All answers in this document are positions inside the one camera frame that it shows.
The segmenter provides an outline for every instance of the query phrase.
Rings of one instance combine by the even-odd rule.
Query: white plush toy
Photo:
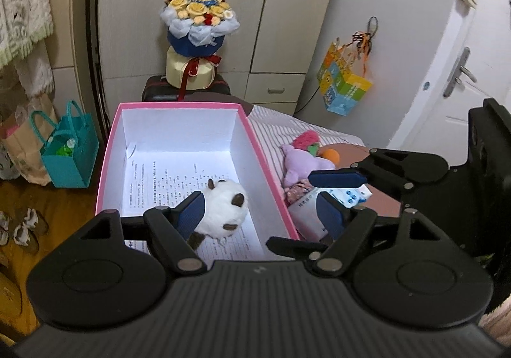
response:
[[[200,246],[206,236],[229,237],[243,224],[248,213],[245,189],[230,179],[216,183],[210,178],[208,188],[202,191],[205,200],[204,217],[188,239],[194,249]]]

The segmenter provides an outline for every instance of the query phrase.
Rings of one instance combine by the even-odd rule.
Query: blue gripper pad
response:
[[[316,214],[328,231],[331,238],[336,240],[344,231],[344,216],[337,202],[328,192],[320,192],[316,199]]]
[[[309,182],[318,188],[358,188],[367,183],[367,178],[354,169],[314,170]]]
[[[202,217],[204,217],[205,208],[204,194],[196,191],[174,209],[174,212],[177,214],[177,225],[175,228],[185,241],[192,235]]]

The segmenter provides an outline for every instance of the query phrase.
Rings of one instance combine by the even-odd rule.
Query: shoebox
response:
[[[96,213],[136,217],[175,207],[208,179],[232,179],[247,192],[249,215],[226,241],[206,238],[197,250],[213,260],[281,259],[266,248],[271,236],[299,239],[278,186],[239,104],[122,103],[106,147]],[[147,250],[143,242],[127,245]]]

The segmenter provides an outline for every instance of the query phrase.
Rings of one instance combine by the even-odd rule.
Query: teal handbag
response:
[[[72,106],[78,116],[71,114]],[[44,140],[34,123],[34,116],[39,115],[54,128],[48,140]],[[98,156],[99,140],[94,130],[90,113],[83,114],[74,100],[67,103],[67,115],[55,124],[41,110],[30,114],[30,125],[43,143],[40,149],[42,162],[56,188],[87,188],[93,174],[94,164]],[[69,139],[74,139],[74,147],[66,147]]]

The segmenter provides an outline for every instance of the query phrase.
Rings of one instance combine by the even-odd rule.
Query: power cord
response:
[[[295,113],[293,113],[293,116],[295,116],[296,114],[300,113],[303,109],[305,109],[305,106],[311,102],[312,98],[316,95],[318,90],[319,90],[319,86],[316,89],[316,91],[312,94],[311,98],[307,100],[307,103],[305,103],[299,110],[297,110]]]

